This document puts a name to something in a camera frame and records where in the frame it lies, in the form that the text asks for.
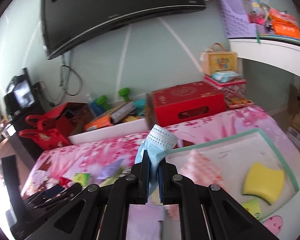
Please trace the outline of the blue face mask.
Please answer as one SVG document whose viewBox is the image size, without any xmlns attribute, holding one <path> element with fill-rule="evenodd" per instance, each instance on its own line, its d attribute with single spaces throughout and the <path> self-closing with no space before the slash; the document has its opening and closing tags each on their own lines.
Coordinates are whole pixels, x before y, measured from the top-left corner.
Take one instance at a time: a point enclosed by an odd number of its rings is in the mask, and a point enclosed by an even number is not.
<svg viewBox="0 0 300 240">
<path fill-rule="evenodd" d="M 135 164 L 141 163 L 143 154 L 147 151 L 150 167 L 149 195 L 157 185 L 157 169 L 160 161 L 164 159 L 178 142 L 178 137 L 161 126 L 154 125 L 147 137 L 141 143 L 135 158 Z"/>
</svg>

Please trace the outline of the purple packet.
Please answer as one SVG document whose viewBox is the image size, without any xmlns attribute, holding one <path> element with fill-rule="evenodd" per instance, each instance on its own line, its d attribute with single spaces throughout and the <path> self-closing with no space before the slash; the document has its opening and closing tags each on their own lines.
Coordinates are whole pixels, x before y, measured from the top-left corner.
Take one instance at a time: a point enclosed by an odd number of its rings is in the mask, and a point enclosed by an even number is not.
<svg viewBox="0 0 300 240">
<path fill-rule="evenodd" d="M 113 163 L 102 168 L 97 176 L 97 180 L 106 180 L 113 177 L 121 168 L 123 159 L 117 159 Z"/>
</svg>

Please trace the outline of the green tissue pack in tray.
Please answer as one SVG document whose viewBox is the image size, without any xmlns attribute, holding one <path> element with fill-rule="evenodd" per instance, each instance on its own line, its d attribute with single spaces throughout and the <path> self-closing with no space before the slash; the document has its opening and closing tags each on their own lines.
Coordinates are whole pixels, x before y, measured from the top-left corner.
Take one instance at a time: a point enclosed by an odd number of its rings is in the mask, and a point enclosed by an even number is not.
<svg viewBox="0 0 300 240">
<path fill-rule="evenodd" d="M 251 215 L 253 215 L 254 218 L 256 218 L 257 220 L 261 220 L 262 212 L 258 200 L 259 200 L 258 198 L 253 198 L 243 203 L 242 206 L 245 208 L 246 211 L 248 211 Z"/>
</svg>

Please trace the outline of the pink floral bedsheet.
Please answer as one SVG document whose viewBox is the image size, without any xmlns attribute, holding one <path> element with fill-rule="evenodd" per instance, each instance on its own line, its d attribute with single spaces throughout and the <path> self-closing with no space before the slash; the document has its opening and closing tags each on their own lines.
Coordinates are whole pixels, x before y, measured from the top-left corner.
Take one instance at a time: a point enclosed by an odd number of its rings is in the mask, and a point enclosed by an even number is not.
<svg viewBox="0 0 300 240">
<path fill-rule="evenodd" d="M 279 149 L 300 187 L 300 153 L 277 122 L 258 106 L 227 111 L 167 127 L 181 142 L 190 145 L 215 141 L 253 128 L 263 130 Z M 75 173 L 89 173 L 96 179 L 104 166 L 117 159 L 124 159 L 124 164 L 131 167 L 147 134 L 145 131 L 45 151 L 34 164 L 21 195 L 27 197 L 41 189 L 48 189 L 55 185 L 60 177 L 72 179 Z M 300 235 L 300 190 L 274 214 L 283 220 L 282 225 L 276 226 L 278 238 L 296 239 Z"/>
</svg>

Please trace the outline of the white tray with teal rim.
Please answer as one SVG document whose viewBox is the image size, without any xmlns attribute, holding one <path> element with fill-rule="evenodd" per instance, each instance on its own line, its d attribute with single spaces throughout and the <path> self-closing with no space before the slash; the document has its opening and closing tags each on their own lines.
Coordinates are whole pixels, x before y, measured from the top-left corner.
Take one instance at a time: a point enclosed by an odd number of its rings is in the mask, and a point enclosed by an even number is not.
<svg viewBox="0 0 300 240">
<path fill-rule="evenodd" d="M 300 199 L 300 153 L 288 138 L 271 140 L 261 129 L 252 129 L 231 137 L 173 150 L 166 160 L 178 172 L 191 150 L 209 158 L 221 170 L 222 188 L 243 204 L 258 198 L 263 221 L 279 239 L 297 239 L 300 221 L 296 220 L 296 203 Z M 285 183 L 280 198 L 272 205 L 263 199 L 243 194 L 245 177 L 254 163 L 283 170 Z"/>
</svg>

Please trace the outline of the yellow sponge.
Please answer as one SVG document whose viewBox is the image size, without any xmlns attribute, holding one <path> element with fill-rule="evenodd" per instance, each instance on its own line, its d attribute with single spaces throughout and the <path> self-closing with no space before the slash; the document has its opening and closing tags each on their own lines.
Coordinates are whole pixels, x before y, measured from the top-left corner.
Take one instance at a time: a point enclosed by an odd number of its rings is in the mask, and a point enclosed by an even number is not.
<svg viewBox="0 0 300 240">
<path fill-rule="evenodd" d="M 262 163 L 254 163 L 245 177 L 243 194 L 259 197 L 272 205 L 280 198 L 284 183 L 283 170 L 274 170 Z"/>
</svg>

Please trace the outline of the red felt bag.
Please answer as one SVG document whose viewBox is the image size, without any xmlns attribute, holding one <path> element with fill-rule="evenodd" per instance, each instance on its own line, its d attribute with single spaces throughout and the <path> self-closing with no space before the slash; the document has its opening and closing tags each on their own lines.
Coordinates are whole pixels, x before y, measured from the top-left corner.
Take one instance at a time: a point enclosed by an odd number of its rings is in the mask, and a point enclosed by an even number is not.
<svg viewBox="0 0 300 240">
<path fill-rule="evenodd" d="M 23 129 L 18 132 L 19 136 L 31 139 L 44 151 L 71 145 L 68 136 L 74 126 L 65 116 L 53 119 L 43 115 L 29 115 L 25 121 L 33 129 Z"/>
</svg>

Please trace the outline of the orange package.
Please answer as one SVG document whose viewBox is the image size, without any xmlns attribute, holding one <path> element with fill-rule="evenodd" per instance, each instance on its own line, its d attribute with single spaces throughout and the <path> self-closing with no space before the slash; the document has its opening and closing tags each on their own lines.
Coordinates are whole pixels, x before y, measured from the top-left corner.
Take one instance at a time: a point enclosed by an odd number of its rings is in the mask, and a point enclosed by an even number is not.
<svg viewBox="0 0 300 240">
<path fill-rule="evenodd" d="M 106 115 L 84 125 L 84 130 L 87 132 L 87 131 L 93 131 L 95 129 L 110 127 L 110 126 L 113 126 L 111 117 L 109 115 Z"/>
</svg>

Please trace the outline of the red paper bag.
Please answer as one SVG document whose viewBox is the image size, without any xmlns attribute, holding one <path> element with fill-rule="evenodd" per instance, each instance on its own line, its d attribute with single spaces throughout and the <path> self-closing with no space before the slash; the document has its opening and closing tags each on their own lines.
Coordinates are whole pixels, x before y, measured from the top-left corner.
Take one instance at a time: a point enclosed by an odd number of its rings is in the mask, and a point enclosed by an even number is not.
<svg viewBox="0 0 300 240">
<path fill-rule="evenodd" d="M 57 120 L 57 128 L 66 136 L 84 132 L 84 126 L 93 120 L 94 115 L 87 103 L 67 102 L 45 114 Z"/>
</svg>

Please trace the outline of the small black monitor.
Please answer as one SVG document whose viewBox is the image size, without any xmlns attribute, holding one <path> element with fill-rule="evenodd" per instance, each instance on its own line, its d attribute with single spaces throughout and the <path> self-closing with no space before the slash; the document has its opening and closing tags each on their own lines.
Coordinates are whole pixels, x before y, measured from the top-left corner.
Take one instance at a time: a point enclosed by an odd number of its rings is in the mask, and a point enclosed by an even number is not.
<svg viewBox="0 0 300 240">
<path fill-rule="evenodd" d="M 8 114 L 22 111 L 36 102 L 27 68 L 23 68 L 22 71 L 21 75 L 12 77 L 6 87 L 4 102 Z"/>
</svg>

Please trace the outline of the red patterned box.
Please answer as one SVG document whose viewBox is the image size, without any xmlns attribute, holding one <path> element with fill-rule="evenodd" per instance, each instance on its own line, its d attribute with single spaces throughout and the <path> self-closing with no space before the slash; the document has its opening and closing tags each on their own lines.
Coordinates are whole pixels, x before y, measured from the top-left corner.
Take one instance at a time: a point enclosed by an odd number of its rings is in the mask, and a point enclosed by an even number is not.
<svg viewBox="0 0 300 240">
<path fill-rule="evenodd" d="M 212 87 L 214 87 L 215 89 L 222 92 L 226 102 L 230 102 L 233 99 L 243 99 L 246 97 L 245 79 L 231 80 L 229 82 L 222 83 L 222 82 L 215 81 L 208 75 L 205 75 L 203 80 L 209 85 L 211 85 Z"/>
</svg>

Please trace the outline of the yellow carry box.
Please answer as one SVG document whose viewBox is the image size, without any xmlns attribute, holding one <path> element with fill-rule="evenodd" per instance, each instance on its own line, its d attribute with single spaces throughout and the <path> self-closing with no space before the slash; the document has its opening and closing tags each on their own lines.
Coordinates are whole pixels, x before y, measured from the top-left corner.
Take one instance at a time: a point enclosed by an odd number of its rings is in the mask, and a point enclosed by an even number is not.
<svg viewBox="0 0 300 240">
<path fill-rule="evenodd" d="M 200 54 L 200 64 L 205 75 L 216 72 L 238 71 L 237 53 L 226 50 L 220 43 L 214 43 Z"/>
</svg>

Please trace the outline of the white desk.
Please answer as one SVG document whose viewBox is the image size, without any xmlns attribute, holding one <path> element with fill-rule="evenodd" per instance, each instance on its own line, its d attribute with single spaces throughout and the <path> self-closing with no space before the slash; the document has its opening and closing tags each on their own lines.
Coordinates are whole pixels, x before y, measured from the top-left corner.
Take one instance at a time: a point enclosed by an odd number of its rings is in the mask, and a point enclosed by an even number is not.
<svg viewBox="0 0 300 240">
<path fill-rule="evenodd" d="M 300 77 L 300 46 L 255 38 L 229 39 L 231 50 L 242 59 L 268 64 Z"/>
</svg>

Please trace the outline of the purple plastic basket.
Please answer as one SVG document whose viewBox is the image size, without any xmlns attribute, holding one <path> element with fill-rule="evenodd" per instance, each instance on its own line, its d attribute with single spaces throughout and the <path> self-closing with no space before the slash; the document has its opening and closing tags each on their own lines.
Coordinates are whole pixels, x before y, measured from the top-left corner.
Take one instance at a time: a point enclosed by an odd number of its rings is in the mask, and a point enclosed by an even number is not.
<svg viewBox="0 0 300 240">
<path fill-rule="evenodd" d="M 218 5 L 227 38 L 256 36 L 256 25 L 250 23 L 242 0 L 218 0 Z"/>
</svg>

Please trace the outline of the black wall television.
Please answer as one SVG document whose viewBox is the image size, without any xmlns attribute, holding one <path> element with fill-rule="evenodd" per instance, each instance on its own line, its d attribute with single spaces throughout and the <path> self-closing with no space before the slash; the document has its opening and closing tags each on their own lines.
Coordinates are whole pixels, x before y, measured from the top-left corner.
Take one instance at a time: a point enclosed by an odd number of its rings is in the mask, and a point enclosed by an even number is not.
<svg viewBox="0 0 300 240">
<path fill-rule="evenodd" d="M 205 0 L 41 0 L 44 50 L 51 60 L 134 22 L 205 8 Z"/>
</svg>

